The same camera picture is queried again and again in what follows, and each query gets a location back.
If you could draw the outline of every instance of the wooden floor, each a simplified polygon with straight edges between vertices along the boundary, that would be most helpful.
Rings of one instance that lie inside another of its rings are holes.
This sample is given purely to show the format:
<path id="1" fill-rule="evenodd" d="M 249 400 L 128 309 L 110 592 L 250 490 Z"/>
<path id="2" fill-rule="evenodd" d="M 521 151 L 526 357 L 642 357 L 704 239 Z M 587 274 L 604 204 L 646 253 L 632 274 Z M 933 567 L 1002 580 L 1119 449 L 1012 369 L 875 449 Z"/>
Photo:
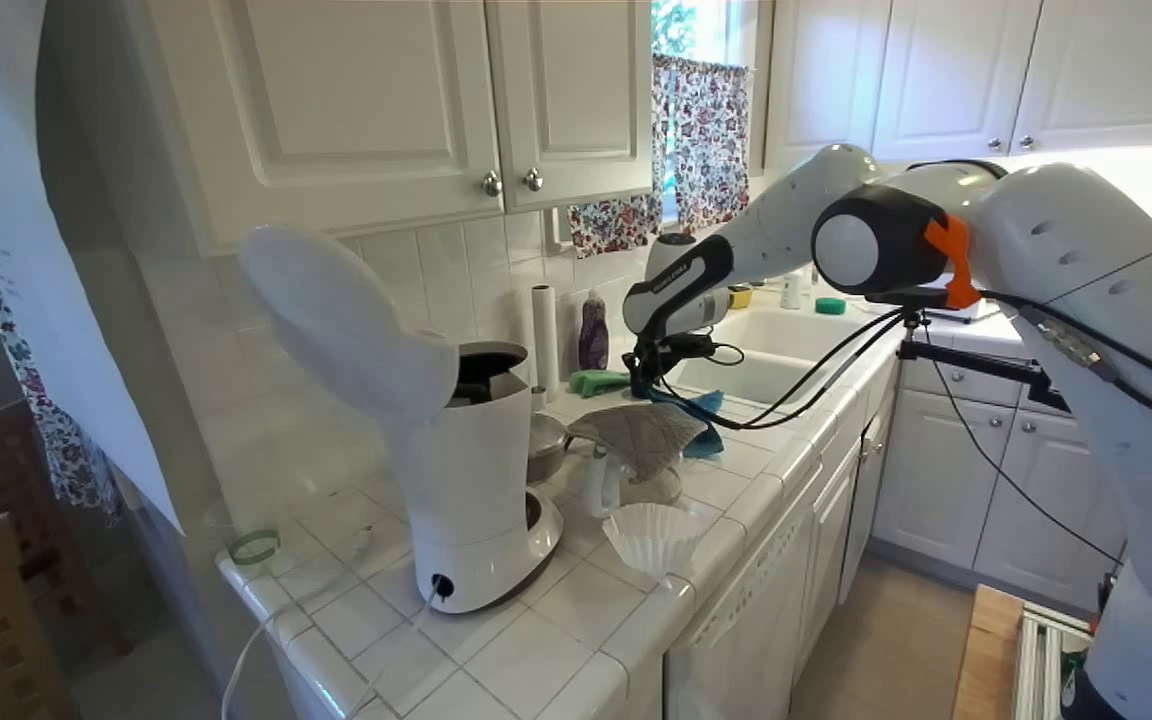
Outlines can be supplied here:
<path id="1" fill-rule="evenodd" d="M 949 720 L 955 706 L 971 597 L 863 561 L 849 604 L 803 669 L 791 720 Z"/>

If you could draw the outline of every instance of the kitchen counter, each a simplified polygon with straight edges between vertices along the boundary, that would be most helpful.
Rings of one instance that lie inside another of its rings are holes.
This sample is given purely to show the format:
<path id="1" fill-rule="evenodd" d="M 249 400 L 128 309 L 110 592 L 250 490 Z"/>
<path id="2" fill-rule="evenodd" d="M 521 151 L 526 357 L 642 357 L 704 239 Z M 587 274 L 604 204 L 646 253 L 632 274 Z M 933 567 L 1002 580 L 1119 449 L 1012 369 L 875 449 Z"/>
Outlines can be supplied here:
<path id="1" fill-rule="evenodd" d="M 600 524 L 570 499 L 570 464 L 544 494 L 562 512 L 548 567 L 511 599 L 477 618 L 419 614 L 402 512 L 386 478 L 287 509 L 266 561 L 218 573 L 266 620 L 287 691 L 306 716 L 636 716 L 639 672 L 725 587 L 798 490 L 791 469 L 833 433 L 872 386 L 890 382 L 888 353 L 868 353 L 810 412 L 771 433 L 725 433 L 713 460 L 681 460 L 682 503 L 704 519 L 687 592 L 628 573 Z M 570 423 L 615 400 L 550 400 Z"/>

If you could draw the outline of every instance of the white coffee maker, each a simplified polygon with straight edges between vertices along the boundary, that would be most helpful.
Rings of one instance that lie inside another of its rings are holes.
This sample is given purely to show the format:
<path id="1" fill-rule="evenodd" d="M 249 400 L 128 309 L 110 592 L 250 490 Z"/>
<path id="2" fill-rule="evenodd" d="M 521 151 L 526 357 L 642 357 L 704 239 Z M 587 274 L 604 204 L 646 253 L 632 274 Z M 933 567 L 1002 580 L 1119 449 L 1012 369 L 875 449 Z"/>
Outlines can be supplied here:
<path id="1" fill-rule="evenodd" d="M 258 228 L 241 269 L 283 347 L 381 423 L 416 597 L 477 614 L 541 573 L 562 519 L 526 494 L 533 391 L 511 376 L 525 353 L 402 328 L 375 274 L 328 235 Z"/>

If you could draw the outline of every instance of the upper cabinet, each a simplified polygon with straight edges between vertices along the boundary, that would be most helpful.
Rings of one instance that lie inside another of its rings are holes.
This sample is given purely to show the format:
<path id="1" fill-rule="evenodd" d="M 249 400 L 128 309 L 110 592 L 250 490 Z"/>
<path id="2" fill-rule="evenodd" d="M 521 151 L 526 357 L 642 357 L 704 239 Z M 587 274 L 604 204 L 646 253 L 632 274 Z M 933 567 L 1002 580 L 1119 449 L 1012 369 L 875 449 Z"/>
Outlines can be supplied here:
<path id="1" fill-rule="evenodd" d="M 771 174 L 816 148 L 872 143 L 890 0 L 781 0 L 771 9 L 768 142 Z"/>
<path id="2" fill-rule="evenodd" d="M 875 156 L 1152 143 L 1152 3 L 896 0 Z"/>
<path id="3" fill-rule="evenodd" d="M 872 151 L 1007 151 L 1039 0 L 896 0 Z"/>
<path id="4" fill-rule="evenodd" d="M 653 185 L 639 0 L 124 0 L 198 253 Z"/>
<path id="5" fill-rule="evenodd" d="M 1012 148 L 1152 143 L 1152 3 L 1045 0 Z"/>
<path id="6" fill-rule="evenodd" d="M 646 0 L 495 0 L 507 208 L 653 185 Z"/>

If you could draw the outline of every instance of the cabinet knob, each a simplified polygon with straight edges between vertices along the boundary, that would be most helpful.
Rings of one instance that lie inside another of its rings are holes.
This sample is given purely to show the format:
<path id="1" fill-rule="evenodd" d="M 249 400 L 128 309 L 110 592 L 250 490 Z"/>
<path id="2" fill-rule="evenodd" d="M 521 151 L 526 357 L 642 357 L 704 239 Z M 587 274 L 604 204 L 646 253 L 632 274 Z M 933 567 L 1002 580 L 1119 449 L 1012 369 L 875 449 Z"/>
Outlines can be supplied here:
<path id="1" fill-rule="evenodd" d="M 501 174 L 484 174 L 484 175 L 480 175 L 480 187 L 484 187 L 486 198 L 502 198 Z"/>
<path id="2" fill-rule="evenodd" d="M 525 185 L 526 193 L 544 193 L 544 175 L 541 175 L 537 168 L 526 168 L 526 174 L 521 175 L 521 185 Z"/>

